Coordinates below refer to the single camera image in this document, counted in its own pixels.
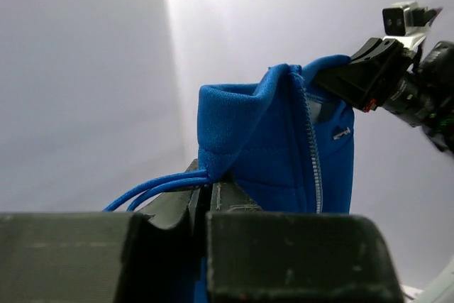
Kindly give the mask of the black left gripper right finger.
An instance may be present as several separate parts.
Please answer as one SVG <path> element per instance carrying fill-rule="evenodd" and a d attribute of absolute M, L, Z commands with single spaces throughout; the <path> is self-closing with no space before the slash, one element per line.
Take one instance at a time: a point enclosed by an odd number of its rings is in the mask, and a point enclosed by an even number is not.
<path fill-rule="evenodd" d="M 231 176 L 206 213 L 210 302 L 402 302 L 392 257 L 363 216 L 268 212 Z"/>

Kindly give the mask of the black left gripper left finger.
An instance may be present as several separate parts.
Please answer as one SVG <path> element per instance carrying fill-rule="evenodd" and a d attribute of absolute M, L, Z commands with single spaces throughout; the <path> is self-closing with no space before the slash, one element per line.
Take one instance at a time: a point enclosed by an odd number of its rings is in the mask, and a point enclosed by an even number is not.
<path fill-rule="evenodd" d="M 2 302 L 192 302 L 203 174 L 137 212 L 1 214 Z"/>

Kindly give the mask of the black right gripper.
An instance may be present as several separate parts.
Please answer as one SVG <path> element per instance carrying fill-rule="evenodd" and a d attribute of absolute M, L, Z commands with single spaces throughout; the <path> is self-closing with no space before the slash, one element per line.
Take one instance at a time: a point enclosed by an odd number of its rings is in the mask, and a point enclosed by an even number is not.
<path fill-rule="evenodd" d="M 419 45 L 407 48 L 397 39 L 370 38 L 349 64 L 318 72 L 314 83 L 364 112 L 382 107 L 407 114 L 419 92 L 414 74 L 421 55 Z"/>

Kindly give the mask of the blue zip jacket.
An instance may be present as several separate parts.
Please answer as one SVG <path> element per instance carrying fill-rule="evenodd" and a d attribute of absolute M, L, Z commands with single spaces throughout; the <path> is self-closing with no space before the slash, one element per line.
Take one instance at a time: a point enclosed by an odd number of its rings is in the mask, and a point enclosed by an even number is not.
<path fill-rule="evenodd" d="M 199 90 L 198 156 L 204 189 L 194 218 L 199 269 L 192 302 L 206 292 L 206 213 L 212 187 L 231 176 L 264 211 L 347 214 L 353 188 L 354 113 L 313 85 L 318 72 L 347 65 L 346 55 L 307 66 L 270 67 L 257 84 L 204 85 Z M 137 212 L 172 191 L 185 172 L 142 183 L 110 203 Z"/>

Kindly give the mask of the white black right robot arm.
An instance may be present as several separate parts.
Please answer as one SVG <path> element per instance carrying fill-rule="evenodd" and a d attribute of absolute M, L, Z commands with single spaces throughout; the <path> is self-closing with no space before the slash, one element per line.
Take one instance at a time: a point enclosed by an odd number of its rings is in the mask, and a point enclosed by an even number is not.
<path fill-rule="evenodd" d="M 382 107 L 422 128 L 441 152 L 453 152 L 453 43 L 440 41 L 421 58 L 396 39 L 371 38 L 349 64 L 322 70 L 314 83 L 352 107 Z"/>

